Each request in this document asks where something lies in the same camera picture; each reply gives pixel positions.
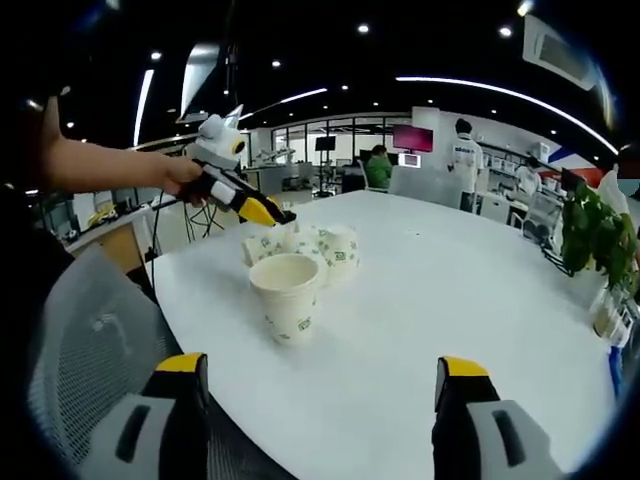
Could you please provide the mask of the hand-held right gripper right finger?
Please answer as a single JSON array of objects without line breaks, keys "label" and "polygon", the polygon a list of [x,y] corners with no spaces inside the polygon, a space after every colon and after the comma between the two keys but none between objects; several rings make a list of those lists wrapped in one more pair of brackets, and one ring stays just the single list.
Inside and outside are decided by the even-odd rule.
[{"label": "hand-held right gripper right finger", "polygon": [[436,479],[561,479],[550,438],[515,401],[503,400],[478,363],[438,359],[432,428]]}]

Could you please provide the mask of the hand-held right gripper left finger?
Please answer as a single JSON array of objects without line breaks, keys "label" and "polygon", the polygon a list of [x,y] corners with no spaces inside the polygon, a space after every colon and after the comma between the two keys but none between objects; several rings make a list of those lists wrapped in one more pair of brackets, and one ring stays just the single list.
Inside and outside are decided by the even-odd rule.
[{"label": "hand-held right gripper left finger", "polygon": [[81,479],[207,479],[208,362],[169,357],[142,392],[125,396],[94,428]]}]

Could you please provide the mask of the person's left hand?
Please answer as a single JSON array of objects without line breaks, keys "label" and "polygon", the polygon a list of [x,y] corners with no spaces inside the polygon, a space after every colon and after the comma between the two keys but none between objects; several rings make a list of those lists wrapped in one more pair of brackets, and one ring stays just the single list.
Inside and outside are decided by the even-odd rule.
[{"label": "person's left hand", "polygon": [[176,199],[189,202],[199,207],[204,203],[199,194],[189,193],[188,185],[198,180],[203,173],[202,168],[186,157],[160,156],[161,188]]}]

